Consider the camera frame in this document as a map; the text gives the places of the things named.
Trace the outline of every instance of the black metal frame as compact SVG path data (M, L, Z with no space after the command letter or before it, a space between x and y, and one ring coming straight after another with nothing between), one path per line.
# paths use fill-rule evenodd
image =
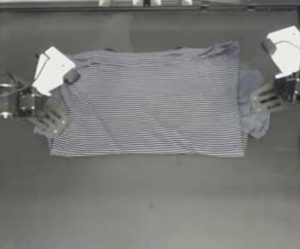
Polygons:
M0 12L162 12L162 11L204 11L204 12L285 12L296 11L300 22L300 4L250 4L224 5L198 1L192 7L152 7L150 0L144 0L144 7L120 5L99 7L98 2L59 3L0 3Z

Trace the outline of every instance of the fabric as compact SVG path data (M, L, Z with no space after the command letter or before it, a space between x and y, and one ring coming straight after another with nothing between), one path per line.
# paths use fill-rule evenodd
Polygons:
M246 99L238 106L238 82L248 84L252 76L240 74L238 54L237 42L226 42L206 49L71 56L81 78L53 92L69 126L49 138L51 155L244 156L248 134L260 137L268 121Z
M241 70L238 82L238 107L241 128L246 135L261 138L270 125L270 113L260 113L250 102L250 93L264 84L265 79L258 70Z

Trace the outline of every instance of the robotic hand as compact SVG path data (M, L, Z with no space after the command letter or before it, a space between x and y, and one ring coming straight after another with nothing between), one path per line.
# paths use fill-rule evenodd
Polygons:
M50 91L63 83L73 84L78 77L75 64L54 47L50 48L39 56L33 83L10 73L0 77L0 118L23 118L49 135L61 133L67 118L50 98Z
M264 48L281 71L250 95L254 109L281 111L300 105L300 30L285 28L269 34Z

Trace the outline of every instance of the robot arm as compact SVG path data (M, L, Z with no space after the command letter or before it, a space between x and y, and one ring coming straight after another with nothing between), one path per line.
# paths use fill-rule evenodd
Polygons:
M50 99L50 91L78 80L75 64L53 47L41 56L34 82L10 73L0 77L0 118L23 118L51 135L67 125L63 110Z

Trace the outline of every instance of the gray table surface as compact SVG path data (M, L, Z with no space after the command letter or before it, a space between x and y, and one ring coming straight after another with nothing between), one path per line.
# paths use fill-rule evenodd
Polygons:
M260 43L293 13L2 14L0 73L31 79L34 54L150 52L237 39L270 79ZM300 107L273 114L245 158L50 157L29 124L0 120L0 249L300 248Z

